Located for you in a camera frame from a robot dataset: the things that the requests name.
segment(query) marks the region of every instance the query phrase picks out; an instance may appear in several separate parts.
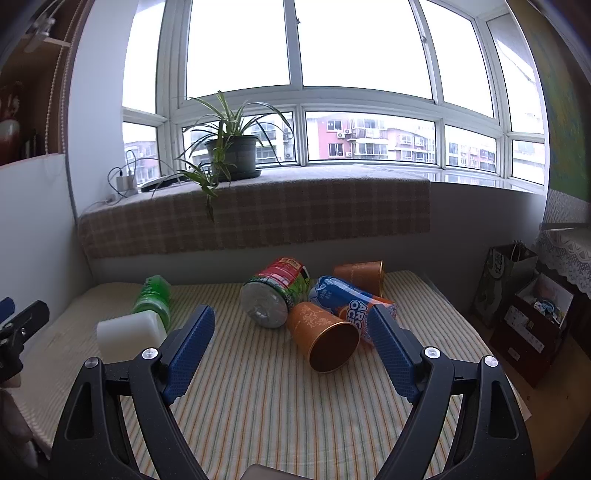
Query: plaid cushion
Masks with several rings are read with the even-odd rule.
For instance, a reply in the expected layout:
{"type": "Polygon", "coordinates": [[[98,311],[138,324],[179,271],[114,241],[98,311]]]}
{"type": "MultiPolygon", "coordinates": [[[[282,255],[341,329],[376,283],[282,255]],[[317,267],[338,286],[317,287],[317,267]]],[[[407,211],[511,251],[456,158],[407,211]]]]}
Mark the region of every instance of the plaid cushion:
{"type": "Polygon", "coordinates": [[[430,227],[429,185],[408,176],[261,177],[220,185],[212,223],[205,194],[184,184],[85,213],[78,235],[89,258],[110,258],[422,233],[430,227]]]}

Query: blue soda can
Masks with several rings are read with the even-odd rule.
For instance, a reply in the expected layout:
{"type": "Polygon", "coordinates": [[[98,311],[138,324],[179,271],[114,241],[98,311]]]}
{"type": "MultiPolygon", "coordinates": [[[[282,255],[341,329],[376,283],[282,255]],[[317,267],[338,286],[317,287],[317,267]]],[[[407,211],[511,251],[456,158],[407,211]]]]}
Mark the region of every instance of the blue soda can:
{"type": "Polygon", "coordinates": [[[361,337],[371,345],[374,343],[369,336],[367,324],[370,309],[374,305],[384,305],[392,318],[396,318],[396,304],[393,301],[376,297],[329,275],[318,279],[308,293],[308,301],[342,320],[353,323],[359,329],[361,337]]]}

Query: pink building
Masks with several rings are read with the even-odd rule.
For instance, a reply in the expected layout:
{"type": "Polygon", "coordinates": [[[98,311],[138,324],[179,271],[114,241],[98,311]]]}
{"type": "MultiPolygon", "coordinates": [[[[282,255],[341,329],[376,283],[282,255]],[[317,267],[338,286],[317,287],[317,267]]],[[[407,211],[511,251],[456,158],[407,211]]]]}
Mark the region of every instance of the pink building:
{"type": "Polygon", "coordinates": [[[336,112],[307,119],[311,160],[435,163],[435,139],[395,128],[396,117],[336,112]]]}

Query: white foam block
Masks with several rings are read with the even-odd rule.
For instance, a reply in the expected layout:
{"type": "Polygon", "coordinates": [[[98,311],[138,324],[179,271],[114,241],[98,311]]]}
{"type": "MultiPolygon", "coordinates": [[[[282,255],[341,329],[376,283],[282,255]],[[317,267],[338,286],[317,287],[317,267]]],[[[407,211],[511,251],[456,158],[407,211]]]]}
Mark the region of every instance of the white foam block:
{"type": "Polygon", "coordinates": [[[165,338],[164,325],[152,310],[96,324],[96,340],[106,364],[133,360],[146,348],[158,348],[165,338]]]}

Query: white power adapter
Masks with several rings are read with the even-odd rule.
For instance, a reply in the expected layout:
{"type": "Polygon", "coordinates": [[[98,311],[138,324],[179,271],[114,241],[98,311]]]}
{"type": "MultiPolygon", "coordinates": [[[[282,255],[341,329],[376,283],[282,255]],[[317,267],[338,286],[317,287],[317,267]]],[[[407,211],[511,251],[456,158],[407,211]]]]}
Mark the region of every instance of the white power adapter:
{"type": "Polygon", "coordinates": [[[137,184],[133,175],[120,175],[115,178],[117,191],[124,197],[131,197],[138,193],[137,184]]]}

